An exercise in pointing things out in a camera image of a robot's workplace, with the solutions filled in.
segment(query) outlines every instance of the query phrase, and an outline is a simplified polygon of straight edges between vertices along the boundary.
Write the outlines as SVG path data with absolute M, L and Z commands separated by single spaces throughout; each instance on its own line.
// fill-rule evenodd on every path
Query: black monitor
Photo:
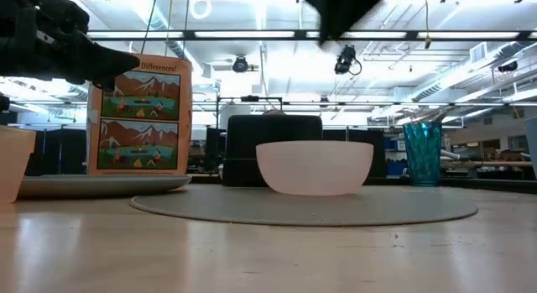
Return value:
M 322 139 L 325 141 L 347 141 L 346 129 L 324 129 Z
M 205 144 L 205 169 L 209 172 L 217 172 L 218 165 L 223 161 L 226 149 L 226 138 L 221 136 L 225 133 L 224 129 L 207 128 Z
M 384 150 L 384 132 L 380 130 L 349 130 L 349 141 L 362 142 L 373 145 L 373 163 L 369 171 L 368 178 L 379 177 L 385 178 L 386 169 L 386 153 Z

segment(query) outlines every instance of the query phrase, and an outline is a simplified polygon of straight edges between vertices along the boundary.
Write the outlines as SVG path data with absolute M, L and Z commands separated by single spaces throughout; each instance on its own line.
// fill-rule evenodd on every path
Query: ceiling camera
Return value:
M 351 72 L 351 66 L 354 62 L 360 65 L 360 71 L 358 73 Z M 339 57 L 337 57 L 334 71 L 337 75 L 345 75 L 346 73 L 350 73 L 354 76 L 360 75 L 362 72 L 362 64 L 356 59 L 356 50 L 354 49 L 354 45 L 345 45 L 345 48 Z

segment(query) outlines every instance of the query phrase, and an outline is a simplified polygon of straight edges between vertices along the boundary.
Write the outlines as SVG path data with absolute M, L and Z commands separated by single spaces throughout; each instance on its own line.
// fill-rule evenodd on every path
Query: teal glass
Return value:
M 408 172 L 413 186 L 438 186 L 442 123 L 411 123 L 403 126 Z

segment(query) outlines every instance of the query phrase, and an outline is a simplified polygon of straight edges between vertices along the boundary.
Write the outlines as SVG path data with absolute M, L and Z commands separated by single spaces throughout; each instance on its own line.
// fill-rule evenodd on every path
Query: gray plate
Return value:
M 406 225 L 477 213 L 465 198 L 405 186 L 364 186 L 346 196 L 290 196 L 268 188 L 191 185 L 185 193 L 136 196 L 130 204 L 171 217 L 278 226 Z
M 42 175 L 25 177 L 18 197 L 82 198 L 158 194 L 190 183 L 176 175 Z

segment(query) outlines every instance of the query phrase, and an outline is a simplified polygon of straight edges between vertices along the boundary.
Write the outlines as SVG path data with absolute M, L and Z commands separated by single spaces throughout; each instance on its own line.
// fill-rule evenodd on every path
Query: round gray mat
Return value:
M 285 226 L 380 226 L 469 217 L 477 207 L 438 190 L 364 186 L 348 196 L 288 196 L 266 188 L 188 186 L 183 193 L 136 196 L 131 206 L 214 222 Z

